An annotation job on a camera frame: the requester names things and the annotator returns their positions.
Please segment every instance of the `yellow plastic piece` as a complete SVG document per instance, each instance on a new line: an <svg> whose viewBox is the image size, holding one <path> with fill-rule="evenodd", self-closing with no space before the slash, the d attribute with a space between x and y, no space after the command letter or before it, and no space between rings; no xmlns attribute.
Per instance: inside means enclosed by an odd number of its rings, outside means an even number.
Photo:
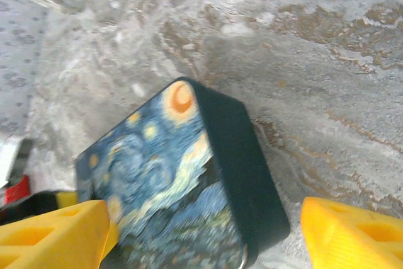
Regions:
<svg viewBox="0 0 403 269"><path fill-rule="evenodd" d="M102 259L104 259L105 256L108 255L109 252L111 252L113 247L115 247L116 244L118 243L118 240L119 240L118 226L111 221L111 224L109 227L109 232L108 232L108 238L106 240L105 249L102 254Z"/></svg>
<svg viewBox="0 0 403 269"><path fill-rule="evenodd" d="M403 269L403 220L306 198L301 227L314 269Z"/></svg>
<svg viewBox="0 0 403 269"><path fill-rule="evenodd" d="M0 226L0 269L98 269L109 230L102 200Z"/></svg>
<svg viewBox="0 0 403 269"><path fill-rule="evenodd" d="M58 192L56 193L56 199L59 209L78 203L77 192Z"/></svg>
<svg viewBox="0 0 403 269"><path fill-rule="evenodd" d="M57 205L59 208L72 206L78 203L77 192L58 192L56 193ZM103 251L102 259L116 246L119 240L118 226L110 222L108 239L106 240L105 250Z"/></svg>

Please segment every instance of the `black tin box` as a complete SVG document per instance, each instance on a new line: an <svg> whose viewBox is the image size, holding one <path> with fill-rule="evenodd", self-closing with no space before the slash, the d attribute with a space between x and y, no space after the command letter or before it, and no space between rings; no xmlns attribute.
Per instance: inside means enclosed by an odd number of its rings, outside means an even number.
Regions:
<svg viewBox="0 0 403 269"><path fill-rule="evenodd" d="M76 160L79 201L107 201L130 268L233 268L290 225L245 106L178 78Z"/></svg>

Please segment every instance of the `crescent moon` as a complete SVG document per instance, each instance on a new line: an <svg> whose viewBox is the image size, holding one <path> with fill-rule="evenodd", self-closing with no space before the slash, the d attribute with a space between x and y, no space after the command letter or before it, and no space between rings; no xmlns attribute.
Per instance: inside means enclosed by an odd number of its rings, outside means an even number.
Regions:
<svg viewBox="0 0 403 269"><path fill-rule="evenodd" d="M187 101L187 102L185 102L185 103L180 103L180 102L178 101L178 93L179 93L179 90L180 90L184 85L185 85L185 84L182 84L181 86L178 86L178 87L175 89L175 91L174 91L174 93L173 93L173 95L172 95L172 101L171 101L172 107L173 107L177 112L180 112L180 113L184 113L186 110L188 110L188 109L190 108L192 102L193 102L192 97L189 98L189 101Z"/></svg>

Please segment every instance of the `swirling sky painting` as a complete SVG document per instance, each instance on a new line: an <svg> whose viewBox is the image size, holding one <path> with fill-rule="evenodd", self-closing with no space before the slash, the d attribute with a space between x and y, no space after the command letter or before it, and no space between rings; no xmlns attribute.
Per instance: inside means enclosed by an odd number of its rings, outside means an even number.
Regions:
<svg viewBox="0 0 403 269"><path fill-rule="evenodd" d="M106 200L130 268L234 268L241 235L192 87L176 81L83 152L80 201Z"/></svg>

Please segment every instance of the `marble pattern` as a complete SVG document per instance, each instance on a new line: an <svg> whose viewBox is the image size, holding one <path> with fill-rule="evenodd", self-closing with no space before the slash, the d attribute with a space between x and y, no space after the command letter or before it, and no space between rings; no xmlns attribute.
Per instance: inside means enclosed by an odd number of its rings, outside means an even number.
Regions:
<svg viewBox="0 0 403 269"><path fill-rule="evenodd" d="M306 196L403 218L403 0L61 0L29 133L33 189L170 80L243 101L292 223L254 268L310 268Z"/></svg>
<svg viewBox="0 0 403 269"><path fill-rule="evenodd" d="M24 134L46 9L0 0L0 132Z"/></svg>

